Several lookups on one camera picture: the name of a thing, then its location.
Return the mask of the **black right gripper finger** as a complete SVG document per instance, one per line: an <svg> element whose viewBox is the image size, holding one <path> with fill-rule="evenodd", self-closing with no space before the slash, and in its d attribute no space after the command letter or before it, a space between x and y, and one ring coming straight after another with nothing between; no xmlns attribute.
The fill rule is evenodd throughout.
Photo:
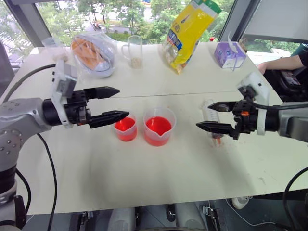
<svg viewBox="0 0 308 231"><path fill-rule="evenodd" d="M237 139L237 132L231 124L218 123L215 121L204 121L196 123L196 126L207 132L224 134L232 137L234 140Z"/></svg>
<svg viewBox="0 0 308 231"><path fill-rule="evenodd" d="M233 111L236 101L231 102L216 102L208 106L209 109L217 111L217 112L231 112Z"/></svg>

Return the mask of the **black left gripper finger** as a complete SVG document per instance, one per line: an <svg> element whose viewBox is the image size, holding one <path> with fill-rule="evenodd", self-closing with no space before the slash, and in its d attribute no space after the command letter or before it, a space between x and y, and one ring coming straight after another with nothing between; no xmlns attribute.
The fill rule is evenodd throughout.
<svg viewBox="0 0 308 231"><path fill-rule="evenodd" d="M120 90L107 86L84 89L83 91L85 92L85 96L88 100L110 98L120 93Z"/></svg>
<svg viewBox="0 0 308 231"><path fill-rule="evenodd" d="M108 126L114 124L129 115L127 111L109 111L104 112L101 115L91 116L88 120L88 125L90 128L99 128L103 126Z"/></svg>

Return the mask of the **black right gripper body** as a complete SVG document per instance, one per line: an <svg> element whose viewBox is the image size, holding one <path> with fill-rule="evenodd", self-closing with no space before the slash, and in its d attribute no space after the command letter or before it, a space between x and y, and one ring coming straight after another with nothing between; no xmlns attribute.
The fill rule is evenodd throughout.
<svg viewBox="0 0 308 231"><path fill-rule="evenodd" d="M241 133L250 134L257 129L258 110L246 100L235 103L232 110L236 122L232 138L238 140Z"/></svg>

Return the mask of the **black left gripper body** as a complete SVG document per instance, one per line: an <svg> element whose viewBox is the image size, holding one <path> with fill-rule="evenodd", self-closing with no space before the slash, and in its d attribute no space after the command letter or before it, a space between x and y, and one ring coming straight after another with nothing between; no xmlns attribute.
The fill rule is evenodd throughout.
<svg viewBox="0 0 308 231"><path fill-rule="evenodd" d="M74 91L72 96L67 98L64 109L71 124L84 125L92 122L90 109L87 108L90 97L91 90L83 89Z"/></svg>

